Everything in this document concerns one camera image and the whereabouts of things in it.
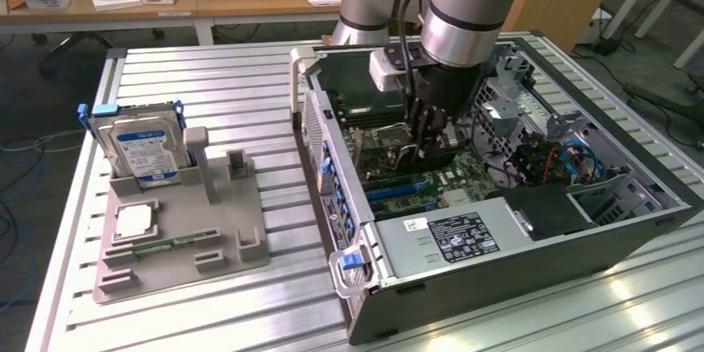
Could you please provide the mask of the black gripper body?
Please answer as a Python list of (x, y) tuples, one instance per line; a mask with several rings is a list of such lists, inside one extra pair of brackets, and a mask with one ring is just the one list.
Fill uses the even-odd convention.
[(434, 106), (448, 116), (457, 116), (474, 96), (482, 71), (480, 64), (470, 68), (452, 68), (442, 64), (417, 70), (416, 98), (424, 106)]

